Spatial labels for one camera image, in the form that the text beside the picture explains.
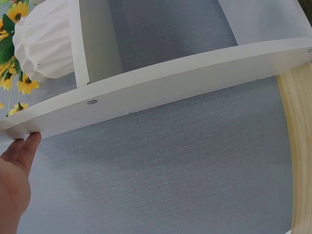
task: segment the white vase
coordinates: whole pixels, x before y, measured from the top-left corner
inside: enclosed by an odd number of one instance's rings
[[[30,79],[43,81],[74,72],[68,0],[47,0],[15,25],[15,56]]]

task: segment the sunflower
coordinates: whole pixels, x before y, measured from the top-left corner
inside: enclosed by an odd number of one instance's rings
[[[14,105],[14,109],[10,110],[8,113],[8,116],[11,116],[19,111],[22,111],[24,109],[28,108],[28,104],[18,103],[17,105]]]
[[[12,63],[13,59],[15,59],[15,57],[11,58],[8,62],[6,62],[5,64],[1,65],[0,66],[0,78],[2,78],[5,73],[6,73],[6,70],[10,67],[9,69],[9,73],[11,74],[14,74],[16,71],[15,71],[15,63]]]
[[[17,23],[20,21],[20,18],[28,16],[29,8],[26,3],[21,1],[17,4],[14,3],[8,10],[8,17],[14,22]]]
[[[24,74],[22,81],[18,81],[16,86],[18,87],[19,91],[23,93],[23,95],[31,94],[33,89],[39,88],[39,82],[36,80],[31,80],[27,74]]]
[[[0,40],[6,38],[9,34],[5,31],[3,27],[3,21],[0,19]]]
[[[14,76],[16,75],[16,70],[15,70],[14,66],[15,66],[14,63],[11,64],[8,62],[0,70],[0,74],[1,74],[0,87],[3,87],[4,90],[9,91],[11,89],[12,80],[13,80]]]

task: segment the hand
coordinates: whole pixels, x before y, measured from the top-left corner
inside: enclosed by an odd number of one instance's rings
[[[31,134],[27,140],[14,141],[0,157],[1,233],[14,233],[6,231],[3,226],[11,223],[17,228],[21,215],[29,205],[28,176],[40,141],[40,133]]]

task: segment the screw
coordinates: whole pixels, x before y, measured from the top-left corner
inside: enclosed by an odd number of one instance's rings
[[[92,101],[88,101],[87,104],[93,105],[93,104],[96,104],[97,102],[98,102],[98,100],[92,100]]]

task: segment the shelf board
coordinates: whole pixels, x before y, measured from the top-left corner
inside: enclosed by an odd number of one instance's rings
[[[8,144],[31,132],[51,137],[128,113],[276,76],[311,60],[310,48],[312,38],[260,42],[123,73],[0,120],[0,142],[1,145]],[[87,105],[94,99],[98,103]]]

